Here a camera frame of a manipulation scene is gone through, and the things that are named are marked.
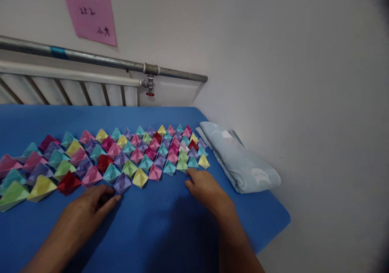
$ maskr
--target white radiator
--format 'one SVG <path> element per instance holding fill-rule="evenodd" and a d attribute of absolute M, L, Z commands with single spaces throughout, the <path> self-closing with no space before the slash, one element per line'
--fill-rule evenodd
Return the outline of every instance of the white radiator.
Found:
<path fill-rule="evenodd" d="M 137 86 L 129 77 L 0 60 L 0 104 L 137 106 Z"/>

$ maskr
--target colorful paper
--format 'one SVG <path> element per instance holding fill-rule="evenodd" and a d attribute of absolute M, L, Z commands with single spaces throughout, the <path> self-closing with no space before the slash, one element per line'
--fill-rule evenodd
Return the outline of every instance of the colorful paper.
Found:
<path fill-rule="evenodd" d="M 56 149 L 51 154 L 49 166 L 52 166 L 53 168 L 57 169 L 63 160 L 70 160 L 70 157 Z"/>
<path fill-rule="evenodd" d="M 138 148 L 136 148 L 133 154 L 131 155 L 130 160 L 135 164 L 139 164 L 142 159 L 143 159 L 143 153 Z"/>
<path fill-rule="evenodd" d="M 178 161 L 177 155 L 174 153 L 174 151 L 169 151 L 169 154 L 166 158 L 168 161 L 172 162 L 173 164 L 176 164 Z"/>
<path fill-rule="evenodd" d="M 195 170 L 199 168 L 199 164 L 197 163 L 196 158 L 194 156 L 190 158 L 188 162 L 188 168 L 193 168 Z"/>
<path fill-rule="evenodd" d="M 145 132 L 145 135 L 143 135 L 143 138 L 142 140 L 147 144 L 149 145 L 152 141 L 152 138 L 149 136 L 149 134 L 147 132 Z"/>
<path fill-rule="evenodd" d="M 161 145 L 158 143 L 158 141 L 156 139 L 153 138 L 153 140 L 151 141 L 149 147 L 153 151 L 157 152 L 159 150 L 159 148 L 161 147 Z"/>
<path fill-rule="evenodd" d="M 173 136 L 174 132 L 175 132 L 174 128 L 171 125 L 169 125 L 169 128 L 167 129 L 167 133 L 169 133 L 170 136 Z"/>
<path fill-rule="evenodd" d="M 132 179 L 137 169 L 137 166 L 135 166 L 132 161 L 128 160 L 123 166 L 122 173 L 125 173 L 130 179 Z"/>
<path fill-rule="evenodd" d="M 182 140 L 182 132 L 175 131 L 173 134 L 173 137 L 177 137 L 178 141 L 180 142 Z"/>
<path fill-rule="evenodd" d="M 150 146 L 147 148 L 146 152 L 145 152 L 145 155 L 149 157 L 149 159 L 151 159 L 152 161 L 155 159 L 155 157 L 157 156 L 157 153 L 155 151 L 153 151 Z"/>
<path fill-rule="evenodd" d="M 43 175 L 38 176 L 34 188 L 27 200 L 31 202 L 39 202 L 49 196 L 57 189 L 57 186 L 49 178 Z"/>
<path fill-rule="evenodd" d="M 93 159 L 95 162 L 98 162 L 101 155 L 107 155 L 107 153 L 103 150 L 101 146 L 98 144 L 94 147 L 92 153 L 90 154 L 90 158 Z"/>
<path fill-rule="evenodd" d="M 128 161 L 128 156 L 123 152 L 120 151 L 120 153 L 117 155 L 117 157 L 114 160 L 114 164 L 118 166 L 119 168 L 123 168 L 124 164 Z"/>
<path fill-rule="evenodd" d="M 136 131 L 136 135 L 139 137 L 139 138 L 143 138 L 143 135 L 145 135 L 145 131 L 143 130 L 142 126 L 139 126 L 137 131 Z"/>
<path fill-rule="evenodd" d="M 141 142 L 138 144 L 138 149 L 141 151 L 141 153 L 145 153 L 147 148 L 149 146 L 147 145 L 147 143 L 145 143 L 142 139 L 141 139 Z"/>
<path fill-rule="evenodd" d="M 185 173 L 187 169 L 188 165 L 186 164 L 186 162 L 184 162 L 183 160 L 179 160 L 177 163 L 177 170 Z"/>
<path fill-rule="evenodd" d="M 175 145 L 175 143 L 172 143 L 169 148 L 169 152 L 173 152 L 174 154 L 177 154 L 179 152 L 178 146 Z"/>
<path fill-rule="evenodd" d="M 95 166 L 91 166 L 85 174 L 85 177 L 82 179 L 81 184 L 88 189 L 89 187 L 96 185 L 102 179 L 103 176 L 100 174 L 98 169 Z"/>
<path fill-rule="evenodd" d="M 57 181 L 61 181 L 68 171 L 74 173 L 76 171 L 76 168 L 68 161 L 63 160 L 58 166 L 57 171 L 54 174 L 54 178 Z"/>
<path fill-rule="evenodd" d="M 116 46 L 111 0 L 66 0 L 78 37 Z"/>
<path fill-rule="evenodd" d="M 184 153 L 186 153 L 186 154 L 188 154 L 188 152 L 189 152 L 189 148 L 186 146 L 184 141 L 181 141 L 178 150 L 179 151 L 184 151 Z"/>
<path fill-rule="evenodd" d="M 180 154 L 178 155 L 178 160 L 183 160 L 184 162 L 187 162 L 189 160 L 189 157 L 184 151 L 180 151 Z"/>
<path fill-rule="evenodd" d="M 190 141 L 189 141 L 189 139 L 186 136 L 182 137 L 181 142 L 184 142 L 187 146 L 190 145 Z"/>
<path fill-rule="evenodd" d="M 209 168 L 209 162 L 204 154 L 199 159 L 199 166 L 202 166 L 204 169 Z"/>
<path fill-rule="evenodd" d="M 148 172 L 150 170 L 152 164 L 153 164 L 153 161 L 151 159 L 149 159 L 149 157 L 147 155 L 144 155 L 144 157 L 139 165 L 139 168 Z"/>
<path fill-rule="evenodd" d="M 199 147 L 197 154 L 199 155 L 199 157 L 201 157 L 202 155 L 205 155 L 206 157 L 208 156 L 208 153 L 203 149 L 203 147 Z"/>
<path fill-rule="evenodd" d="M 128 139 L 124 136 L 124 134 L 122 134 L 119 139 L 118 139 L 118 146 L 123 150 L 123 148 L 126 146 L 128 142 Z"/>
<path fill-rule="evenodd" d="M 48 134 L 48 135 L 46 135 L 45 139 L 42 141 L 42 143 L 41 143 L 41 145 L 39 146 L 39 148 L 40 148 L 42 151 L 45 151 L 45 152 L 46 152 L 48 146 L 49 146 L 50 143 L 52 143 L 52 142 L 54 142 L 54 143 L 56 143 L 56 144 L 58 144 L 58 145 L 61 144 L 60 141 L 59 141 L 58 139 L 56 139 L 56 138 L 54 138 L 54 137 L 52 137 L 51 135 Z"/>
<path fill-rule="evenodd" d="M 27 178 L 26 184 L 34 186 L 40 175 L 45 176 L 46 178 L 51 178 L 54 176 L 54 173 L 49 169 L 49 167 L 39 163 Z"/>
<path fill-rule="evenodd" d="M 160 136 L 164 136 L 166 134 L 166 129 L 163 127 L 163 125 L 161 125 L 157 132 L 160 134 Z"/>
<path fill-rule="evenodd" d="M 173 176 L 175 173 L 175 165 L 173 165 L 173 163 L 168 160 L 165 164 L 165 167 L 163 168 L 163 172 L 169 176 Z"/>
<path fill-rule="evenodd" d="M 72 143 L 70 144 L 70 146 L 68 147 L 68 149 L 66 150 L 66 154 L 69 156 L 69 157 L 73 157 L 74 154 L 79 150 L 79 149 L 82 149 L 84 150 L 84 148 L 80 145 L 80 143 L 78 142 L 78 140 L 73 140 Z"/>
<path fill-rule="evenodd" d="M 118 142 L 119 138 L 122 136 L 122 133 L 120 132 L 120 130 L 116 127 L 115 130 L 112 132 L 111 134 L 111 138 L 113 139 L 113 141 L 115 141 L 116 143 Z"/>
<path fill-rule="evenodd" d="M 191 134 L 191 132 L 189 132 L 189 130 L 188 129 L 185 129 L 184 130 L 184 132 L 182 133 L 182 136 L 184 137 L 184 136 L 186 136 L 186 137 L 190 137 L 190 134 Z"/>
<path fill-rule="evenodd" d="M 30 143 L 29 146 L 26 148 L 26 150 L 23 152 L 23 154 L 21 156 L 14 157 L 14 159 L 19 161 L 19 162 L 21 162 L 22 164 L 24 164 L 26 162 L 26 160 L 30 157 L 30 155 L 31 155 L 31 153 L 33 151 L 35 151 L 38 154 L 42 155 L 41 151 L 38 149 L 36 144 L 35 143 Z"/>
<path fill-rule="evenodd" d="M 58 150 L 60 153 L 64 154 L 65 151 L 63 150 L 63 148 L 58 145 L 55 141 L 52 141 L 49 146 L 47 147 L 45 153 L 43 154 L 43 157 L 46 159 L 46 160 L 50 160 L 53 152 L 55 150 Z"/>
<path fill-rule="evenodd" d="M 197 144 L 195 143 L 195 141 L 193 139 L 190 141 L 188 148 L 189 149 L 194 148 L 195 150 L 199 150 L 199 147 L 197 146 Z"/>
<path fill-rule="evenodd" d="M 89 160 L 88 157 L 84 158 L 81 163 L 79 163 L 77 169 L 76 169 L 76 175 L 82 178 L 85 176 L 85 174 L 88 172 L 90 167 L 93 166 L 92 162 Z"/>
<path fill-rule="evenodd" d="M 189 141 L 194 141 L 197 144 L 199 142 L 199 139 L 196 137 L 196 135 L 194 133 L 192 133 Z"/>
<path fill-rule="evenodd" d="M 123 152 L 130 157 L 135 150 L 135 146 L 130 141 L 127 141 L 126 145 L 123 148 Z"/>
<path fill-rule="evenodd" d="M 101 147 L 103 148 L 103 150 L 105 150 L 105 152 L 108 152 L 114 143 L 115 142 L 113 141 L 113 139 L 108 136 L 106 139 L 104 139 L 103 143 L 101 144 Z"/>
<path fill-rule="evenodd" d="M 139 138 L 139 136 L 137 134 L 135 134 L 131 140 L 131 144 L 134 146 L 134 147 L 137 147 L 138 144 L 141 142 L 141 139 Z"/>
<path fill-rule="evenodd" d="M 100 143 L 103 143 L 103 141 L 108 137 L 108 134 L 103 130 L 100 129 L 96 135 L 96 140 Z"/>
<path fill-rule="evenodd" d="M 165 166 L 166 159 L 164 156 L 162 156 L 160 153 L 157 154 L 157 157 L 154 161 L 154 165 L 163 168 Z"/>
<path fill-rule="evenodd" d="M 154 128 L 150 125 L 149 128 L 147 129 L 147 134 L 152 138 L 155 134 Z"/>
<path fill-rule="evenodd" d="M 169 148 L 170 148 L 170 143 L 167 141 L 166 138 L 162 138 L 160 145 L 161 145 L 161 146 L 162 146 L 162 145 L 165 146 L 166 149 L 169 149 Z"/>
<path fill-rule="evenodd" d="M 20 185 L 16 181 L 12 182 L 0 200 L 0 211 L 6 212 L 8 209 L 26 200 L 29 195 L 30 193 L 25 186 Z"/>
<path fill-rule="evenodd" d="M 194 148 L 191 148 L 190 151 L 188 152 L 188 157 L 195 157 L 195 159 L 197 160 L 197 158 L 199 157 L 197 151 L 194 149 Z"/>
<path fill-rule="evenodd" d="M 166 149 L 164 145 L 161 145 L 161 147 L 158 150 L 158 153 L 161 154 L 164 158 L 167 157 L 169 151 Z"/>
<path fill-rule="evenodd" d="M 81 181 L 73 175 L 72 172 L 68 171 L 58 184 L 57 189 L 61 194 L 68 196 L 73 193 L 79 186 L 81 186 Z"/>
<path fill-rule="evenodd" d="M 203 149 L 206 149 L 208 145 L 205 144 L 204 140 L 200 138 L 199 143 L 197 144 L 199 147 L 202 146 Z"/>
<path fill-rule="evenodd" d="M 162 170 L 156 165 L 152 165 L 149 173 L 149 179 L 154 181 L 160 181 L 162 175 Z"/>
<path fill-rule="evenodd" d="M 20 183 L 21 185 L 24 185 L 26 183 L 26 178 L 24 177 L 24 175 L 19 173 L 18 170 L 16 170 L 16 169 L 10 170 L 9 173 L 7 174 L 7 176 L 1 182 L 1 185 L 0 185 L 0 195 L 1 196 L 4 195 L 4 193 L 6 192 L 8 187 L 11 186 L 12 182 L 14 182 L 14 181 Z"/>
<path fill-rule="evenodd" d="M 93 150 L 94 150 L 94 148 L 96 147 L 96 145 L 98 145 L 97 140 L 96 139 L 90 139 L 88 141 L 88 143 L 85 145 L 85 152 L 88 155 L 91 155 Z"/>
<path fill-rule="evenodd" d="M 188 131 L 189 131 L 189 133 L 192 133 L 193 131 L 192 131 L 192 129 L 189 127 L 189 124 L 187 124 L 186 126 L 185 126 L 185 129 L 187 129 Z"/>
<path fill-rule="evenodd" d="M 26 160 L 22 169 L 31 173 L 39 163 L 47 164 L 48 161 L 40 154 L 33 151 L 30 157 Z"/>
<path fill-rule="evenodd" d="M 109 149 L 109 151 L 107 152 L 107 156 L 111 157 L 113 160 L 116 159 L 116 157 L 119 155 L 119 153 L 121 152 L 121 148 L 116 144 L 116 143 L 113 143 L 113 145 L 111 146 L 111 148 Z"/>
<path fill-rule="evenodd" d="M 77 140 L 77 138 L 75 138 L 69 131 L 66 131 L 61 145 L 65 148 L 69 148 L 70 144 L 75 140 Z"/>
<path fill-rule="evenodd" d="M 133 184 L 139 188 L 143 188 L 149 177 L 141 168 L 138 168 L 133 178 Z"/>
<path fill-rule="evenodd" d="M 174 143 L 176 146 L 180 146 L 180 141 L 178 140 L 178 138 L 177 137 L 173 137 L 173 140 L 172 140 L 172 142 L 171 142 L 172 144 Z"/>
<path fill-rule="evenodd" d="M 84 130 L 84 132 L 81 135 L 81 138 L 80 138 L 79 142 L 81 142 L 82 144 L 86 145 L 91 139 L 95 139 L 94 136 L 91 135 L 89 131 Z"/>
<path fill-rule="evenodd" d="M 107 170 L 104 173 L 103 180 L 112 185 L 115 183 L 120 174 L 120 171 L 113 164 L 109 164 Z"/>
<path fill-rule="evenodd" d="M 108 155 L 102 154 L 100 156 L 100 158 L 98 159 L 96 168 L 100 172 L 105 173 L 105 171 L 107 170 L 108 166 L 111 165 L 111 164 L 113 164 L 113 159 L 111 157 L 109 157 Z"/>
<path fill-rule="evenodd" d="M 171 142 L 171 140 L 173 139 L 173 137 L 168 132 L 166 132 L 163 138 L 166 139 L 168 142 Z"/>
<path fill-rule="evenodd" d="M 131 141 L 132 138 L 134 137 L 134 133 L 128 129 L 128 127 L 126 127 L 126 131 L 123 133 L 123 135 L 129 140 Z"/>
<path fill-rule="evenodd" d="M 154 134 L 154 138 L 157 140 L 157 142 L 158 142 L 159 144 L 161 144 L 162 136 L 161 136 L 158 132 L 156 132 L 156 133 Z"/>
<path fill-rule="evenodd" d="M 81 163 L 81 161 L 84 158 L 88 158 L 88 156 L 86 155 L 85 151 L 80 147 L 77 150 L 77 152 L 73 155 L 73 157 L 71 158 L 70 163 L 73 166 L 78 167 L 78 165 Z"/>
<path fill-rule="evenodd" d="M 182 134 L 184 130 L 182 129 L 181 124 L 176 128 L 175 132 L 178 132 L 179 134 Z"/>
<path fill-rule="evenodd" d="M 10 155 L 4 155 L 0 160 L 0 179 L 5 178 L 10 170 L 21 169 L 23 166 Z"/>
<path fill-rule="evenodd" d="M 113 188 L 118 194 L 123 194 L 131 186 L 131 181 L 125 173 L 121 173 Z"/>

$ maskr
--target folded blanket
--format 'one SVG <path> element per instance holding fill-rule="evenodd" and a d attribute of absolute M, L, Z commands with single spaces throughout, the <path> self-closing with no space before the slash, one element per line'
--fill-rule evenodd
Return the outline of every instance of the folded blanket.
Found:
<path fill-rule="evenodd" d="M 280 176 L 272 166 L 246 150 L 223 127 L 201 122 L 196 131 L 214 152 L 236 192 L 260 192 L 281 184 Z"/>

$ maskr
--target blue mattress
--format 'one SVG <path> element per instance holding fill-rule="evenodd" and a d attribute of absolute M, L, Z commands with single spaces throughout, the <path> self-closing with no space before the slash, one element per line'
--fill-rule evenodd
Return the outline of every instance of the blue mattress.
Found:
<path fill-rule="evenodd" d="M 195 130 L 207 121 L 190 107 L 79 107 L 0 106 L 0 156 L 19 156 L 30 142 L 46 134 L 62 139 L 69 131 L 79 138 L 87 129 L 111 134 L 115 127 L 135 131 L 161 124 L 176 128 L 188 123 Z M 244 230 L 259 252 L 290 222 L 282 204 L 270 191 L 238 194 L 209 151 L 208 171 L 235 203 Z M 218 231 L 213 217 L 185 188 L 184 173 L 162 175 L 124 194 L 90 242 L 66 269 L 69 272 L 217 272 Z M 0 213 L 0 268 L 19 271 L 36 253 L 62 210 L 85 189 L 69 196 L 55 191 L 39 203 L 24 201 Z"/>

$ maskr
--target blue tape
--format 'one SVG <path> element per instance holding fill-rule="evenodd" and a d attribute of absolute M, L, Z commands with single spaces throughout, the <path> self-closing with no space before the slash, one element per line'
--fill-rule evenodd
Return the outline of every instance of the blue tape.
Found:
<path fill-rule="evenodd" d="M 50 46 L 51 55 L 55 58 L 66 59 L 68 60 L 68 56 L 66 55 L 65 48 Z"/>

